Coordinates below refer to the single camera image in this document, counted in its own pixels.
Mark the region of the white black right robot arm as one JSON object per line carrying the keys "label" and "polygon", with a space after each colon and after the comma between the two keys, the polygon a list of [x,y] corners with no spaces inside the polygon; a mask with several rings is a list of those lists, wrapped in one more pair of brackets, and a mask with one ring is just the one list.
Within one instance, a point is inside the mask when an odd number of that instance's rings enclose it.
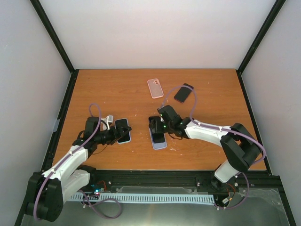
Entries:
{"label": "white black right robot arm", "polygon": [[233,126],[217,126],[203,123],[192,117],[181,118],[174,108],[166,105],[158,109],[159,116],[151,117],[151,134],[174,134],[178,138],[198,139],[221,147],[226,156],[214,172],[221,183],[246,173],[253,164],[264,160],[266,151],[240,123]]}

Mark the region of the black smartphone dark blue edge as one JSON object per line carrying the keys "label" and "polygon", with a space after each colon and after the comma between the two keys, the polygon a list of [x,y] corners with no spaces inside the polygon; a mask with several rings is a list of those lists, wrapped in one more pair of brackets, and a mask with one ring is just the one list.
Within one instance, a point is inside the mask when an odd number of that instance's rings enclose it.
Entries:
{"label": "black smartphone dark blue edge", "polygon": [[[149,122],[150,119],[161,119],[159,116],[150,116],[149,117]],[[151,134],[152,137],[152,141],[155,144],[159,144],[159,143],[164,143],[165,142],[165,136],[164,133],[161,134]]]}

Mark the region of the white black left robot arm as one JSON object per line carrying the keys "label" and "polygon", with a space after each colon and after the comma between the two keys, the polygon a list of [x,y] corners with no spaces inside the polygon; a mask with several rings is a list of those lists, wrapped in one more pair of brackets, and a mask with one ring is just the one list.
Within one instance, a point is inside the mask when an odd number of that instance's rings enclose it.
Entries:
{"label": "white black left robot arm", "polygon": [[45,172],[30,177],[25,195],[25,214],[37,220],[54,222],[63,206],[79,189],[94,189],[98,178],[93,167],[82,165],[98,145],[112,145],[129,135],[128,123],[110,126],[99,117],[89,117],[85,129],[72,143],[69,151]]}

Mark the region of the lavender phone case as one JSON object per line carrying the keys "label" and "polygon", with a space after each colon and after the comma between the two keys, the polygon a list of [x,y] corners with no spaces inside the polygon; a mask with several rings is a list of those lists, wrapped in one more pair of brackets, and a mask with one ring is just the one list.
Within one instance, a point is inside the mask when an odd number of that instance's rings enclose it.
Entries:
{"label": "lavender phone case", "polygon": [[166,141],[164,143],[155,144],[155,143],[153,143],[152,137],[151,137],[151,142],[152,142],[152,147],[154,150],[164,149],[167,147]]}

